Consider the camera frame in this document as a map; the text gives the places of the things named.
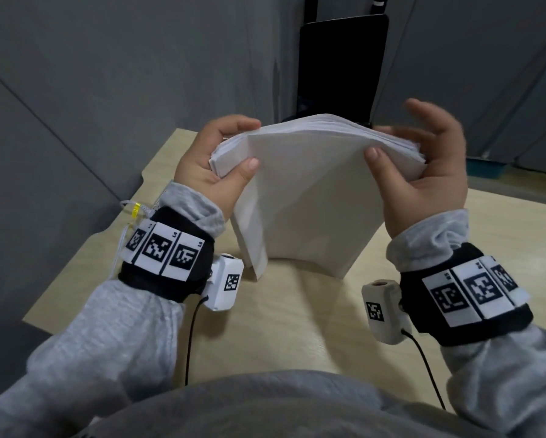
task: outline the fingernail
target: fingernail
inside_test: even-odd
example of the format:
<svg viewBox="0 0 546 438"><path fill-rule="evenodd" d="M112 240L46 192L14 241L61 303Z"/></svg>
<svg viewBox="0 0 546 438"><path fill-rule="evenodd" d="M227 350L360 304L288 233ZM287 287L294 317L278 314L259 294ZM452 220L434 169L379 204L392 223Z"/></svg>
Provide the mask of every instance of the fingernail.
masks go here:
<svg viewBox="0 0 546 438"><path fill-rule="evenodd" d="M251 170L256 170L259 167L259 160L256 158L251 158L248 162L248 168Z"/></svg>
<svg viewBox="0 0 546 438"><path fill-rule="evenodd" d="M379 151L377 151L375 148L370 148L366 151L366 156L368 157L369 161L375 161L379 157Z"/></svg>

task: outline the person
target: person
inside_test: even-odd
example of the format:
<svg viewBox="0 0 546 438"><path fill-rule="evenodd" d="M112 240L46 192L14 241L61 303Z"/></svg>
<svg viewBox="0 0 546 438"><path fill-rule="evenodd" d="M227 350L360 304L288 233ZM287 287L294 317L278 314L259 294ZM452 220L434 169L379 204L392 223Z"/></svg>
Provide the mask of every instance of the person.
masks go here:
<svg viewBox="0 0 546 438"><path fill-rule="evenodd" d="M401 272L402 303L417 324L428 323L412 313L425 293L405 290L403 281L437 270L458 252L465 259L475 248L467 244L461 125L434 104L406 104L427 130L378 130L421 145L423 176L408 183L383 151L368 148L363 155L384 201L392 237L387 258ZM222 234L259 161L247 159L220 179L210 170L210 154L224 135L259 126L244 116L206 125L161 197L171 209L166 212L212 238ZM0 437L546 437L546 330L531 323L527 305L481 323L426 328L442 344L452 373L447 393L457 415L317 371L234 375L171 390L183 310L183 304L122 280L101 284L70 326L34 351L27 374L0 396ZM493 329L486 327L498 320Z"/></svg>

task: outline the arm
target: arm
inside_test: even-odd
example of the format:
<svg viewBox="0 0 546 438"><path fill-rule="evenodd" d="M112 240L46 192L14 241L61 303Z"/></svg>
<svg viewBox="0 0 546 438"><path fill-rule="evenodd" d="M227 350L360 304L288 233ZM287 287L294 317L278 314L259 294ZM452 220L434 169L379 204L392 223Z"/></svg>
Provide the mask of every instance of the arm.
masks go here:
<svg viewBox="0 0 546 438"><path fill-rule="evenodd" d="M220 235L258 160L243 161L221 179L210 170L210 154L224 135L260 125L238 115L211 121L182 156L160 204L212 238ZM177 285L169 283L166 295ZM119 280L104 282L65 331L32 353L27 374L0 395L0 437L70 436L96 416L171 389L183 310Z"/></svg>
<svg viewBox="0 0 546 438"><path fill-rule="evenodd" d="M465 210L434 215L389 244L401 272L446 261L467 242ZM461 417L510 436L546 436L546 330L529 325L487 341L442 347L449 400Z"/></svg>
<svg viewBox="0 0 546 438"><path fill-rule="evenodd" d="M396 126L378 130L421 145L427 161L422 177L407 183L384 152L372 148L365 152L383 198L386 229L393 238L387 258L401 272L403 303L407 298L403 276L420 276L418 271L440 266L452 258L454 251L459 252L468 238L468 218L464 210L466 140L461 125L431 103L408 100L407 108L427 130ZM422 300L426 294L413 291L409 288L407 293L408 300L414 303L409 312L429 303ZM482 427L517 437L544 437L546 331L530 321L517 327L505 320L496 320L500 324L499 333L488 331L487 340L442 347L452 372L447 385L449 399L460 416ZM483 324L464 324L461 328L465 328L464 333L476 332L478 325ZM439 328L450 326L439 324ZM432 333L439 336L442 332ZM485 329L479 330L478 335L481 333L485 336Z"/></svg>

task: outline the gray shirt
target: gray shirt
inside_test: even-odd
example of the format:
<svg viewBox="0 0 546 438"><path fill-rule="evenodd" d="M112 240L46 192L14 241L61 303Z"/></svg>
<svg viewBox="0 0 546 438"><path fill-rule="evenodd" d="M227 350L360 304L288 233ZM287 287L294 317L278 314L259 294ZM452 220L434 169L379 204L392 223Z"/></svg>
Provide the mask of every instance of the gray shirt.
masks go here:
<svg viewBox="0 0 546 438"><path fill-rule="evenodd" d="M161 201L214 237L224 231L219 209L185 186L172 183ZM424 269L467 237L467 211L435 215L397 236L387 258L401 272ZM118 280L101 284L0 396L0 437L546 437L546 331L535 325L442 348L454 415L316 371L171 390L183 309Z"/></svg>

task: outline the sleeve cuff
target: sleeve cuff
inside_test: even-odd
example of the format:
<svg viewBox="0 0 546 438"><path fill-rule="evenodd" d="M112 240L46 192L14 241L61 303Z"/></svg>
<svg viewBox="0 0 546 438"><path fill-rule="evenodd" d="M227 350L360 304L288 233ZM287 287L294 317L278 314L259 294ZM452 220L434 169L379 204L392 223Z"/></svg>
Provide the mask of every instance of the sleeve cuff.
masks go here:
<svg viewBox="0 0 546 438"><path fill-rule="evenodd" d="M396 236L386 258L399 272L429 269L449 260L453 250L467 242L469 232L466 209L433 215Z"/></svg>
<svg viewBox="0 0 546 438"><path fill-rule="evenodd" d="M224 232L224 215L217 205L199 192L171 181L160 197L160 206L169 206L193 222L212 238Z"/></svg>

